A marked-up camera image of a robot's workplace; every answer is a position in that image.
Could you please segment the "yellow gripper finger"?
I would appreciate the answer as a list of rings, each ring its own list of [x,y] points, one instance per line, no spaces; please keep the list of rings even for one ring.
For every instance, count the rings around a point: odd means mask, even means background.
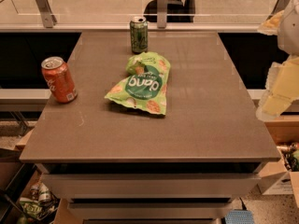
[[[279,117],[299,98],[299,57],[291,56],[283,64],[272,63],[265,91],[258,103],[257,119],[268,121]]]
[[[263,22],[257,29],[260,34],[264,35],[277,35],[278,34],[278,27],[282,18],[284,11],[281,10],[280,12],[276,13],[270,19]]]

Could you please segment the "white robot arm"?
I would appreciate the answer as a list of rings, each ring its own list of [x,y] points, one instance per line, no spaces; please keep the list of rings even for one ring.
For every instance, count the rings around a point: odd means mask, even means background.
[[[256,117],[268,121],[279,117],[299,98],[299,0],[261,25],[260,33],[278,36],[278,48],[289,57],[283,63],[273,62],[258,103]]]

